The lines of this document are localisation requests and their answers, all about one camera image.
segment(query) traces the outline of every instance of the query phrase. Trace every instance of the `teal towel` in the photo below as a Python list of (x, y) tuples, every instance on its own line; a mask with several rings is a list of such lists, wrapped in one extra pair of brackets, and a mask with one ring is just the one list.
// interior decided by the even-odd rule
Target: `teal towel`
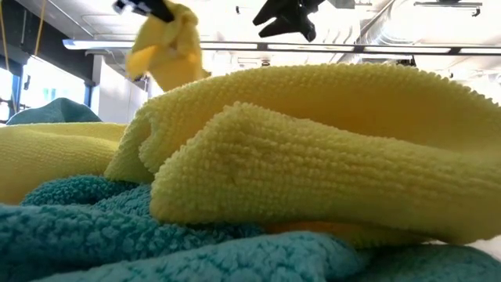
[(101, 119), (87, 106), (67, 98), (58, 98), (43, 107), (23, 110), (15, 114), (7, 121), (7, 125), (97, 121)]
[(356, 251), (321, 233), (264, 235), (252, 224), (162, 225), (150, 187), (77, 176), (0, 206), (0, 281), (501, 280), (501, 263), (469, 247)]

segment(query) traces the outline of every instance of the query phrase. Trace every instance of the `yellow cloth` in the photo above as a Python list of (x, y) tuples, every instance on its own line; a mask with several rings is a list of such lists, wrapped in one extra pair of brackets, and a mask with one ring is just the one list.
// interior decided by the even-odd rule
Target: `yellow cloth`
[(127, 70), (132, 78), (150, 72), (166, 92), (210, 74), (202, 68), (196, 15), (184, 5), (164, 2), (174, 21), (148, 16), (128, 56)]
[(0, 203), (19, 204), (49, 180), (102, 175), (124, 129), (98, 122), (1, 127)]
[(501, 233), (500, 125), (491, 101), (413, 68), (260, 68), (148, 101), (105, 176), (154, 180), (164, 222), (345, 222), (463, 243)]

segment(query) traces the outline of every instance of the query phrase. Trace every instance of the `fluorescent light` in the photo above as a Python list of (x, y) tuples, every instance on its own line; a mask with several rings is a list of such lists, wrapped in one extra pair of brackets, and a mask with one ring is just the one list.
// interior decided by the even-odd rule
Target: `fluorescent light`
[(444, 53), (449, 52), (450, 48), (446, 47), (409, 47), (409, 46), (366, 46), (364, 51), (367, 52), (387, 52), (387, 53)]
[(305, 51), (332, 51), (332, 52), (351, 52), (353, 46), (339, 45), (300, 45), (300, 44), (268, 44), (271, 50), (305, 50)]
[(63, 44), (70, 50), (90, 49), (131, 49), (133, 41), (107, 41), (107, 40), (73, 40), (64, 39)]
[(257, 49), (258, 44), (255, 43), (217, 43), (217, 42), (201, 42), (200, 47), (204, 50), (212, 49)]
[(363, 59), (388, 59), (388, 60), (411, 60), (412, 55), (394, 55), (394, 54), (360, 54)]
[(483, 6), (482, 2), (459, 2), (459, 3), (444, 3), (444, 2), (414, 2), (418, 7), (441, 7), (441, 8), (477, 8)]
[(479, 53), (485, 55), (499, 55), (501, 54), (501, 46), (497, 48), (464, 48), (460, 50), (460, 54), (464, 53)]

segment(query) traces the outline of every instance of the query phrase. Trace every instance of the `black clip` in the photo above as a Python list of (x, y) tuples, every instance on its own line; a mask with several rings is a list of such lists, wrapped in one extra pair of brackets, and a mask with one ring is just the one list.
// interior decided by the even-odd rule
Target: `black clip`
[(315, 25), (308, 14), (319, 11), (324, 0), (268, 0), (252, 23), (257, 26), (276, 18), (259, 32), (262, 38), (299, 32), (309, 42), (316, 38)]
[(164, 0), (117, 0), (113, 4), (115, 12), (122, 14), (125, 7), (132, 7), (132, 12), (141, 16), (149, 14), (163, 20), (166, 24), (174, 21), (174, 14), (165, 5)]

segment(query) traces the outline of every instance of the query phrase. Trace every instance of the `towel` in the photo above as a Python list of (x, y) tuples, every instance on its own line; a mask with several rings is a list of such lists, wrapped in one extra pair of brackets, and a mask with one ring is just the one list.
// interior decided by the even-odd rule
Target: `towel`
[(101, 122), (0, 128), (0, 203), (19, 204), (49, 180), (102, 175), (124, 129), (125, 125)]
[(67, 98), (58, 98), (39, 108), (23, 110), (7, 121), (7, 125), (59, 122), (97, 122), (101, 119), (87, 106)]
[(128, 55), (127, 71), (132, 78), (150, 72), (166, 92), (210, 74), (202, 68), (198, 18), (182, 4), (164, 2), (174, 21), (148, 16)]
[(322, 233), (264, 235), (252, 224), (160, 224), (150, 187), (83, 175), (0, 205), (0, 280), (482, 281), (501, 263), (473, 248), (356, 251)]
[(335, 222), (388, 232), (364, 231), (361, 248), (395, 232), (463, 244), (501, 233), (500, 120), (413, 68), (253, 69), (149, 100), (105, 176), (153, 182), (162, 222)]

